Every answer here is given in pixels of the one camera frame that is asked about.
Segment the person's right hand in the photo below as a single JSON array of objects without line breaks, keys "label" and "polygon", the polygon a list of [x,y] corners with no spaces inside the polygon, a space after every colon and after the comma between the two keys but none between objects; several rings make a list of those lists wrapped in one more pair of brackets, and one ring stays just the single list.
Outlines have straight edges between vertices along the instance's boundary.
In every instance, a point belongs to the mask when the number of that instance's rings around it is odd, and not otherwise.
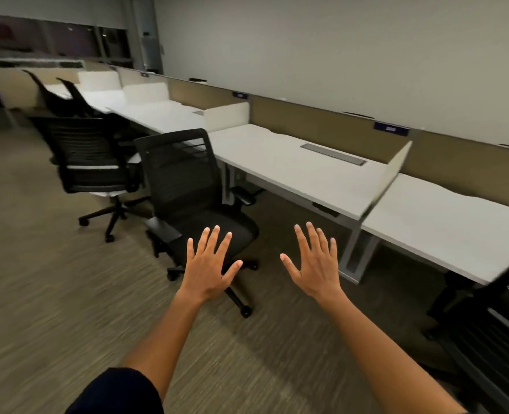
[{"label": "person's right hand", "polygon": [[322,229],[316,229],[320,236],[321,256],[311,255],[308,234],[304,234],[300,225],[294,225],[301,258],[298,269],[302,274],[300,284],[296,285],[321,307],[331,308],[347,300],[347,297],[340,285],[338,265],[333,265],[328,259],[329,240]]}]

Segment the person's left hand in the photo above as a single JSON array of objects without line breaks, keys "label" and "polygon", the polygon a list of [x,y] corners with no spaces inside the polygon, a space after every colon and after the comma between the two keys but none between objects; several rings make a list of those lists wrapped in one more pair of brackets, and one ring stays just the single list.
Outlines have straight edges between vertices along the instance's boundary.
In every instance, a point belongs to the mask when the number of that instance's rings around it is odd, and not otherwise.
[{"label": "person's left hand", "polygon": [[224,235],[220,245],[217,246],[217,255],[214,259],[205,259],[205,244],[210,228],[205,228],[195,248],[195,258],[189,265],[186,264],[182,285],[178,295],[191,304],[200,306],[208,300],[215,299],[230,287],[223,285],[222,275],[226,253],[232,239],[232,233]]}]

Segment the person's left forearm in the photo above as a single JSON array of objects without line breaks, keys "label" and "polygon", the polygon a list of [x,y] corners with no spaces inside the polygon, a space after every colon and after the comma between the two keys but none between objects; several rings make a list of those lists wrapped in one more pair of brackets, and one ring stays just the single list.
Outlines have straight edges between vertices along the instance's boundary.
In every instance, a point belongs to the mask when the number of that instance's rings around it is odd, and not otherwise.
[{"label": "person's left forearm", "polygon": [[180,288],[161,319],[125,357],[123,366],[140,372],[165,400],[182,349],[206,294]]}]

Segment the person's right forearm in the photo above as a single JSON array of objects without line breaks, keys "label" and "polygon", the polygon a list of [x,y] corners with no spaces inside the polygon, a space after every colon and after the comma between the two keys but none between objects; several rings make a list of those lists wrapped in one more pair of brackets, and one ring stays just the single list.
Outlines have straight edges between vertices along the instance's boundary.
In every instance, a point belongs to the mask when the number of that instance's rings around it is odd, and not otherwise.
[{"label": "person's right forearm", "polygon": [[467,414],[340,289],[314,295],[339,329],[385,414]]}]

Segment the gray metal desk leg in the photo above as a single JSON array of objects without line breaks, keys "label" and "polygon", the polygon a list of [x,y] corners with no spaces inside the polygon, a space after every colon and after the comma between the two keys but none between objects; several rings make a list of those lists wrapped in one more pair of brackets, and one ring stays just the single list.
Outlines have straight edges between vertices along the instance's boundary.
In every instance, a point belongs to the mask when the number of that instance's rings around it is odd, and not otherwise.
[{"label": "gray metal desk leg", "polygon": [[360,227],[355,228],[339,259],[339,274],[359,284],[381,239]]},{"label": "gray metal desk leg", "polygon": [[230,189],[236,184],[236,168],[221,160],[217,160],[217,164],[222,182],[222,203],[233,205],[235,196]]}]

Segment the black mesh office chair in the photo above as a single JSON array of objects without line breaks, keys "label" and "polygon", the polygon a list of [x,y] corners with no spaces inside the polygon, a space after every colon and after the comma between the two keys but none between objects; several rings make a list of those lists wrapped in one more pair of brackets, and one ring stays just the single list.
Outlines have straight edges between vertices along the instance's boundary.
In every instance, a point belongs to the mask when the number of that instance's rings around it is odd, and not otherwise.
[{"label": "black mesh office chair", "polygon": [[457,371],[420,366],[450,384],[467,413],[482,407],[489,414],[509,414],[509,267],[454,305],[424,335],[442,347]]},{"label": "black mesh office chair", "polygon": [[222,271],[228,270],[233,258],[259,236],[255,221],[242,211],[256,199],[243,187],[231,187],[234,203],[223,203],[221,174],[206,130],[156,134],[134,144],[154,208],[145,222],[146,235],[154,256],[166,253],[175,265],[167,269],[168,280],[185,271],[187,240],[198,242],[203,229],[216,225],[221,236],[232,233]]}]

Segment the white desk divider panel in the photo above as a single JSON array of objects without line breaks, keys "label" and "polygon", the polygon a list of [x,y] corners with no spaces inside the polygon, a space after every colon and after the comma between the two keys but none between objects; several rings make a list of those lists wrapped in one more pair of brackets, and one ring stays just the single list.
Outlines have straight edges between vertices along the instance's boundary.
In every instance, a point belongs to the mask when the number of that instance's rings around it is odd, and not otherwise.
[{"label": "white desk divider panel", "polygon": [[203,112],[203,128],[208,132],[216,132],[249,124],[249,102],[234,103],[206,109]]},{"label": "white desk divider panel", "polygon": [[127,105],[163,103],[170,100],[165,82],[131,84],[122,88]]},{"label": "white desk divider panel", "polygon": [[381,197],[385,194],[392,182],[399,175],[404,162],[409,155],[412,144],[413,141],[408,141],[408,143],[405,144],[402,149],[399,150],[399,152],[397,152],[396,155],[393,156],[393,158],[386,165],[385,170],[379,179],[378,187],[376,188],[373,198],[370,201],[368,211],[371,211],[377,205]]},{"label": "white desk divider panel", "polygon": [[81,91],[121,90],[119,74],[114,70],[80,71],[77,73]]}]

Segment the black office chair white seat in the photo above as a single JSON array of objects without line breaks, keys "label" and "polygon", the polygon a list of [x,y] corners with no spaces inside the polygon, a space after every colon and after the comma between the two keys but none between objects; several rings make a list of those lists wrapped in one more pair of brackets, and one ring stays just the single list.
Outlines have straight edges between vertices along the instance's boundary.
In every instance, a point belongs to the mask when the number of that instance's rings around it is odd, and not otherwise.
[{"label": "black office chair white seat", "polygon": [[150,196],[121,200],[122,195],[139,191],[143,174],[139,163],[126,155],[116,139],[116,128],[106,119],[42,115],[29,119],[51,150],[64,191],[92,194],[111,202],[106,208],[80,216],[81,227],[95,217],[111,215],[105,242],[112,243],[119,220],[126,220],[128,214],[146,216],[134,207],[151,200]]}]

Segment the dark blue shirt sleeve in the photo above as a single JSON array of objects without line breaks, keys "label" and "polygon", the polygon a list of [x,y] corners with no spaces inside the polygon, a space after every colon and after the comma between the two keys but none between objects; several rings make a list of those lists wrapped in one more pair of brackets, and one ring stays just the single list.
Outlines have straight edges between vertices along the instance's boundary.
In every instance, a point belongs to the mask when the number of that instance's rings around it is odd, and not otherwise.
[{"label": "dark blue shirt sleeve", "polygon": [[138,370],[109,368],[89,383],[64,414],[165,414],[154,384]]}]

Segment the dark window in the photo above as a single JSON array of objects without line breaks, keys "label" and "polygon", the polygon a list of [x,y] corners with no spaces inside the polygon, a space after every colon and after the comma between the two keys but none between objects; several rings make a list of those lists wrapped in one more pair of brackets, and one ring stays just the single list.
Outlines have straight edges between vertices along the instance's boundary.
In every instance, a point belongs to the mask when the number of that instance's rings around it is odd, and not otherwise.
[{"label": "dark window", "polygon": [[0,57],[92,60],[132,68],[120,28],[0,15]]}]

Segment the beige desk partition wall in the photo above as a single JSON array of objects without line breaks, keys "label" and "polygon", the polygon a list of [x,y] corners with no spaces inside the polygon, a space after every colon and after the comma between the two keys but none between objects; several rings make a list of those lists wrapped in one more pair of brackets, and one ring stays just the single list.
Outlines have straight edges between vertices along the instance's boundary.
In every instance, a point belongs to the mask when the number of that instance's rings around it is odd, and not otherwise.
[{"label": "beige desk partition wall", "polygon": [[402,173],[458,194],[509,206],[509,147],[413,130],[407,137],[374,130],[374,120],[345,113],[250,95],[248,101],[233,97],[232,90],[188,82],[139,70],[116,67],[122,87],[165,82],[171,101],[205,111],[219,106],[249,102],[249,124],[273,133],[309,141],[324,147],[388,162],[413,141]]}]

